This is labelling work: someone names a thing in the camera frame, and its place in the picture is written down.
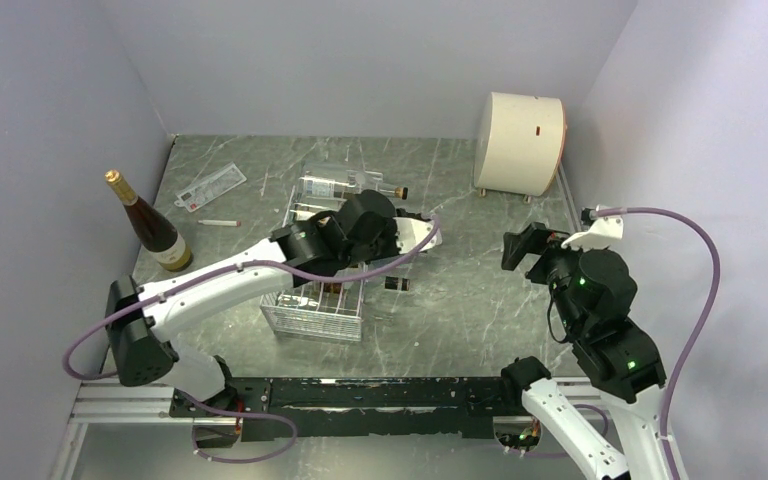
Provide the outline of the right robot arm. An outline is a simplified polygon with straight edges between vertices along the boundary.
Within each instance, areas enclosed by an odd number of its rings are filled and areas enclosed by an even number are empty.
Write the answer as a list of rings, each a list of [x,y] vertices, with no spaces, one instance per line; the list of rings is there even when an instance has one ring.
[[[622,257],[608,249],[570,249],[570,235],[533,222],[503,236],[501,267],[513,271],[528,254],[526,278],[545,285],[579,367],[614,421],[616,449],[562,394],[535,357],[501,372],[499,398],[510,413],[526,411],[589,479],[672,479],[657,422],[666,384],[659,351],[629,317],[637,284]]]

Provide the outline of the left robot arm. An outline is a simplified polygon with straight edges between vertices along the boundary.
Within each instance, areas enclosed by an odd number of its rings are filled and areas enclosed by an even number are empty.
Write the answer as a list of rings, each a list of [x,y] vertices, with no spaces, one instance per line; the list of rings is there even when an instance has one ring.
[[[317,212],[254,246],[190,274],[140,284],[126,275],[108,294],[105,331],[125,387],[159,381],[195,397],[209,414],[233,409],[237,388],[226,363],[177,340],[186,327],[262,295],[311,281],[337,283],[346,269],[405,254],[404,210],[365,190],[338,210]]]

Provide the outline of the clear bottle cork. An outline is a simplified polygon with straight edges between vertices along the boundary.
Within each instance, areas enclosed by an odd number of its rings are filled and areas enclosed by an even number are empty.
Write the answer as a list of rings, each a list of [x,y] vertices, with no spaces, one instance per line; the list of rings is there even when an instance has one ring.
[[[348,198],[365,190],[376,191],[400,200],[407,199],[409,194],[406,186],[389,184],[361,173],[349,176],[345,180],[305,175],[300,178],[300,186],[303,194],[318,198]]]

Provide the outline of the clear bottle blue emblem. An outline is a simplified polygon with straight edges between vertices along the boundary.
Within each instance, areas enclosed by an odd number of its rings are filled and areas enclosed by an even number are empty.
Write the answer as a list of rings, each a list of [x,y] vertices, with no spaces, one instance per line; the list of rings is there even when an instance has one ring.
[[[289,221],[311,220],[317,225],[325,225],[333,212],[335,212],[333,206],[295,202],[289,208]]]

